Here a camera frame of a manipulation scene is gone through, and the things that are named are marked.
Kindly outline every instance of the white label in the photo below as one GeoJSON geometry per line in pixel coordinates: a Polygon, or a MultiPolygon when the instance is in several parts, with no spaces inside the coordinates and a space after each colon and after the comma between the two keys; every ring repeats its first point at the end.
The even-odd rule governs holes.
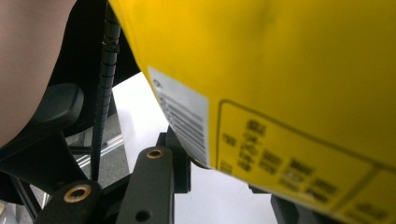
{"type": "Polygon", "coordinates": [[[181,145],[208,167],[208,99],[152,67],[148,71],[161,109],[181,145]]]}

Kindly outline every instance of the black plastic part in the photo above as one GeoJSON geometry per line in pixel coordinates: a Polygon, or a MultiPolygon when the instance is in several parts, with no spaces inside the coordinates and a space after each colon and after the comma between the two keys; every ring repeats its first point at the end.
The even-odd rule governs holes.
{"type": "Polygon", "coordinates": [[[117,223],[174,223],[172,158],[172,151],[165,147],[151,147],[140,152],[117,223]],[[148,153],[152,150],[160,150],[162,155],[151,159],[148,153]]]}
{"type": "Polygon", "coordinates": [[[76,121],[82,103],[82,91],[74,84],[48,88],[30,122],[0,149],[0,171],[48,194],[64,184],[86,179],[62,133],[76,121]]]}
{"type": "Polygon", "coordinates": [[[249,188],[249,189],[251,190],[251,192],[254,193],[254,194],[264,194],[264,193],[268,193],[268,192],[266,192],[266,191],[264,191],[264,190],[262,190],[262,189],[258,189],[258,188],[256,188],[256,187],[251,186],[251,185],[248,185],[248,188],[249,188]]]}
{"type": "Polygon", "coordinates": [[[23,204],[25,205],[26,211],[29,213],[30,218],[32,220],[36,220],[38,218],[38,214],[41,212],[41,206],[33,194],[30,185],[15,177],[11,177],[11,180],[15,186],[15,189],[18,191],[23,204]]]}
{"type": "Polygon", "coordinates": [[[2,159],[0,171],[16,176],[49,195],[65,184],[87,179],[70,153],[62,132],[2,159]]]}
{"type": "Polygon", "coordinates": [[[191,161],[183,146],[177,140],[175,132],[168,127],[166,134],[166,147],[174,155],[175,193],[188,193],[191,191],[191,161]]]}
{"type": "Polygon", "coordinates": [[[299,213],[294,203],[271,196],[271,205],[273,206],[276,221],[278,224],[297,224],[299,213]]]}
{"type": "Polygon", "coordinates": [[[59,84],[46,89],[26,127],[0,148],[0,160],[72,125],[82,108],[84,94],[75,84],[59,84]]]}
{"type": "Polygon", "coordinates": [[[23,204],[19,193],[11,181],[11,176],[3,172],[0,172],[0,200],[9,203],[23,204]]]}
{"type": "Polygon", "coordinates": [[[99,203],[101,196],[100,186],[93,181],[77,181],[65,186],[52,196],[49,203],[40,213],[40,216],[35,221],[35,224],[52,224],[52,223],[99,223],[102,219],[100,213],[95,213],[96,205],[99,203]],[[67,191],[76,186],[89,186],[91,192],[82,201],[76,203],[68,203],[64,196],[67,191]]]}
{"type": "Polygon", "coordinates": [[[99,87],[92,131],[91,180],[94,181],[97,181],[99,178],[103,131],[111,100],[111,88],[113,86],[117,54],[120,51],[120,25],[108,3],[106,5],[104,29],[105,34],[102,42],[101,71],[99,72],[99,87]]]}
{"type": "Polygon", "coordinates": [[[105,211],[105,215],[101,222],[102,224],[116,223],[121,203],[125,196],[125,191],[128,188],[130,179],[131,175],[127,175],[124,178],[103,189],[101,206],[104,207],[102,211],[105,211]]]}
{"type": "Polygon", "coordinates": [[[340,224],[329,217],[274,195],[271,196],[271,205],[278,224],[340,224]]]}

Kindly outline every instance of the gray floor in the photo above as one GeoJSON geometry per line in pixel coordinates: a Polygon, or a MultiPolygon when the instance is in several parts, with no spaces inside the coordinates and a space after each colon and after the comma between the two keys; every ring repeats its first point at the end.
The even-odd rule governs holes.
{"type": "MultiPolygon", "coordinates": [[[[107,119],[104,141],[106,142],[120,134],[120,124],[117,115],[113,115],[107,119]]],[[[89,146],[92,139],[92,130],[85,132],[84,145],[89,146]]],[[[68,143],[73,143],[78,140],[78,136],[71,136],[67,139],[68,143]]],[[[90,166],[87,165],[82,168],[86,176],[90,176],[90,166]]],[[[100,163],[99,183],[104,188],[120,178],[129,174],[128,163],[125,156],[125,149],[123,146],[117,147],[113,151],[104,155],[100,163]]],[[[41,203],[43,200],[43,192],[39,189],[32,188],[38,201],[41,203]]],[[[23,206],[17,205],[16,219],[19,224],[33,223],[29,214],[23,206]]]]}

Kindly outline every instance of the white surface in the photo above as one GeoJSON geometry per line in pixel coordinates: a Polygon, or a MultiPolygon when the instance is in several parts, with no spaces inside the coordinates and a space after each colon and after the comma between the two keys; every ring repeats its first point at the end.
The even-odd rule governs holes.
{"type": "MultiPolygon", "coordinates": [[[[168,123],[142,74],[113,90],[132,172],[139,152],[153,147],[168,123]]],[[[176,195],[176,224],[275,224],[270,195],[253,194],[231,176],[192,166],[191,192],[176,195]]]]}

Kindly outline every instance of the black plastic bracket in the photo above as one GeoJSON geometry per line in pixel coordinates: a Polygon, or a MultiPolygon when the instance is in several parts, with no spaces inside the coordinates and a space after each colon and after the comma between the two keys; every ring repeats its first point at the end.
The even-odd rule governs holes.
{"type": "Polygon", "coordinates": [[[118,224],[174,223],[173,155],[166,147],[140,152],[121,205],[118,224]]]}

